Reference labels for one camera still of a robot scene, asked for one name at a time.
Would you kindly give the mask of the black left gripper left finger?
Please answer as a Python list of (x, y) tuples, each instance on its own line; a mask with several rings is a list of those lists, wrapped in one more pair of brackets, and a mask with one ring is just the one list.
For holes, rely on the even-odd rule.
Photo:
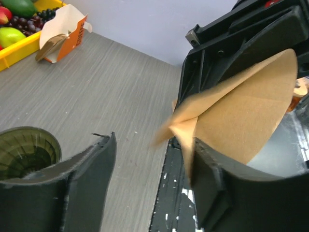
[(3, 232), (98, 232), (115, 165), (115, 134), (24, 178), (0, 183)]

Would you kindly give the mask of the stack of brown filters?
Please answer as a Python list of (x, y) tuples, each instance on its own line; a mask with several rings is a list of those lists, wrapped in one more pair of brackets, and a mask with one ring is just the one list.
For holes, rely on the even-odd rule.
[(62, 46), (64, 41), (68, 39), (69, 36), (66, 34), (59, 34), (52, 38), (50, 38), (42, 48), (39, 49), (39, 51), (36, 54), (35, 60), (39, 62), (43, 58), (47, 57), (49, 54), (56, 51), (59, 47)]

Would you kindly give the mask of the yellow plastic fruit tray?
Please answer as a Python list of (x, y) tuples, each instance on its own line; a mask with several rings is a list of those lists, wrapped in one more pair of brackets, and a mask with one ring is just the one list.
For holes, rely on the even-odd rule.
[[(66, 5), (64, 0), (38, 0), (34, 3), (37, 10), (48, 8), (61, 8)], [(39, 50), (39, 38), (41, 33), (37, 32), (27, 38), (0, 51), (0, 71), (3, 71), (27, 56)]]

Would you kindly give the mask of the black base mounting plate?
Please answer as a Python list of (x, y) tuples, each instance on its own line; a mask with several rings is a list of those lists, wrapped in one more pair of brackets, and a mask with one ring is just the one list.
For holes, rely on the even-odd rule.
[(194, 194), (180, 145), (169, 140), (149, 227), (150, 232), (198, 232)]

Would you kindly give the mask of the dark purple grape bunch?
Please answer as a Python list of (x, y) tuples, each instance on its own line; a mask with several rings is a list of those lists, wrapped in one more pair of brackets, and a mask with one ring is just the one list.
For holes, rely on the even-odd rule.
[(28, 37), (41, 31), (46, 22), (54, 19), (58, 9), (59, 7), (38, 11), (31, 18), (23, 18), (21, 16), (13, 15), (12, 18), (9, 19), (8, 23), (1, 25), (1, 27), (16, 28)]

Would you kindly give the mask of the red pink peaches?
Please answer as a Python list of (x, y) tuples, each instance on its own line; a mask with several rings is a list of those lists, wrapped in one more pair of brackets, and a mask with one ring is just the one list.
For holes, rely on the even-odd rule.
[(13, 15), (9, 9), (3, 6), (0, 7), (0, 25), (9, 23), (12, 17)]

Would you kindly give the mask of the orange coffee filter box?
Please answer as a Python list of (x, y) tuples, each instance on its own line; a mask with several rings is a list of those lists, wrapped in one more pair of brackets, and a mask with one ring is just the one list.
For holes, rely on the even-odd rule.
[(41, 30), (35, 60), (56, 63), (80, 46), (84, 31), (92, 32), (92, 25), (86, 20), (87, 15), (71, 4), (57, 9), (55, 17), (46, 22)]

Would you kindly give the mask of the light green apple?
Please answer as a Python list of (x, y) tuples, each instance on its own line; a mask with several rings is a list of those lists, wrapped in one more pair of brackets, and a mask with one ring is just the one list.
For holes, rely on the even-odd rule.
[(26, 36), (15, 28), (3, 27), (0, 29), (0, 45), (2, 48), (7, 48), (21, 40)]

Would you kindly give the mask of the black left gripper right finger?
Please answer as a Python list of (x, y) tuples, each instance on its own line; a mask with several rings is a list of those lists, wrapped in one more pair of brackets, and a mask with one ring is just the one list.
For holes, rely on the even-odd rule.
[(195, 141), (191, 176), (197, 224), (206, 232), (306, 232), (309, 175), (284, 178)]

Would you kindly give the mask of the green glass coffee dripper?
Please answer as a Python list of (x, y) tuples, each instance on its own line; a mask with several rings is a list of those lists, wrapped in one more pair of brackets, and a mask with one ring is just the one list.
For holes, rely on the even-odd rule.
[(62, 151), (50, 132), (30, 126), (0, 133), (0, 179), (23, 178), (58, 163)]

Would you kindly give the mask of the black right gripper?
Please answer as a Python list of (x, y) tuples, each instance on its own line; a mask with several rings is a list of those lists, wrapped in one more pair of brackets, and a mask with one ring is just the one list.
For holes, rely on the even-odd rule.
[(182, 65), (178, 105), (285, 49), (293, 49), (299, 76), (309, 73), (309, 2), (239, 0), (232, 11), (186, 34), (193, 49)]

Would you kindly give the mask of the green avocado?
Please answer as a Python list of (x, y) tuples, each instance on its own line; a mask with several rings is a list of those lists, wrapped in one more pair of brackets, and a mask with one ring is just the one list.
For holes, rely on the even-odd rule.
[(18, 17), (30, 18), (37, 12), (34, 3), (30, 0), (1, 0), (0, 2)]

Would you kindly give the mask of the brown paper coffee filter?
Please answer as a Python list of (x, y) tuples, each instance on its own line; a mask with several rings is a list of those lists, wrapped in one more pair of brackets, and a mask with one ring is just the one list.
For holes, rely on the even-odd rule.
[(248, 163), (271, 138), (286, 113), (297, 78), (295, 51), (286, 49), (201, 93), (188, 97), (158, 130), (153, 145), (176, 137), (194, 183), (197, 165), (250, 181), (278, 175)]

